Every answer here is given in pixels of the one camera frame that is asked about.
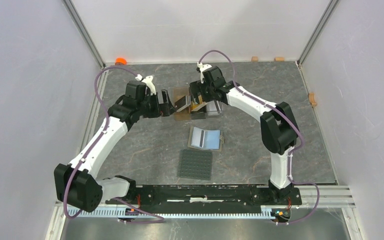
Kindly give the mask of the gold credit card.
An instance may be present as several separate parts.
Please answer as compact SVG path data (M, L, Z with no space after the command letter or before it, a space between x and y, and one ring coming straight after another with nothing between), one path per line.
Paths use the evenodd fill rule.
M190 104L190 112L197 112L199 110L201 110L202 108L204 108L208 103L203 101L202 97L199 96L196 101L194 100L191 100L191 104Z

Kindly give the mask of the clear card stand tray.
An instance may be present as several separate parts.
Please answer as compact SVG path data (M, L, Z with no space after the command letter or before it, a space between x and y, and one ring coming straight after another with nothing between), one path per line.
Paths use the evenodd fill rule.
M217 100L209 102L206 107L206 117L207 118L216 118L223 115L223 103Z

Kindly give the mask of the white blue credit card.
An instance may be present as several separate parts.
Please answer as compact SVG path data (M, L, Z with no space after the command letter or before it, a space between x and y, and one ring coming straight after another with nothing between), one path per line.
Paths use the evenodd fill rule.
M199 149L206 148L207 131L198 127L192 129L191 146Z

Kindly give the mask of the grey blue card holder wallet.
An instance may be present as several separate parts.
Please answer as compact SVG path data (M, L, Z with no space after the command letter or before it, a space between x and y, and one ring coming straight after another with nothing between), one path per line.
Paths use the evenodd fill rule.
M225 138L220 130L207 130L191 126L187 147L195 150L221 152Z

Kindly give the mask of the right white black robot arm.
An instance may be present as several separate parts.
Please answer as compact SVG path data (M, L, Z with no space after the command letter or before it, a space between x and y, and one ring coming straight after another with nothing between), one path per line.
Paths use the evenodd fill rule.
M271 159L268 196L273 203L282 204L293 189L291 158L299 137L298 125L290 105L264 100L238 83L227 82L217 66L198 63L196 70L200 79L189 85L193 103L222 102L242 110L259 122L261 139L270 151Z

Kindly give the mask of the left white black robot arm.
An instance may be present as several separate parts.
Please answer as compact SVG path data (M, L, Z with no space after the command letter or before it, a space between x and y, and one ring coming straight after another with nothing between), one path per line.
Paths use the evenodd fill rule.
M68 164L60 163L54 169L57 199L65 208L73 206L88 213L114 198L133 203L137 198L135 180L119 175L97 180L97 175L115 145L141 118L169 117L174 112L166 89L159 94L151 82L129 81L86 147Z

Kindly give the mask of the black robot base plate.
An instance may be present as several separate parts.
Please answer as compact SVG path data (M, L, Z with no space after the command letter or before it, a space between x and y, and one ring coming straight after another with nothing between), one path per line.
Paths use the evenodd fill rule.
M153 214L256 214L262 206L301 205L297 187L257 184L137 185L121 198Z

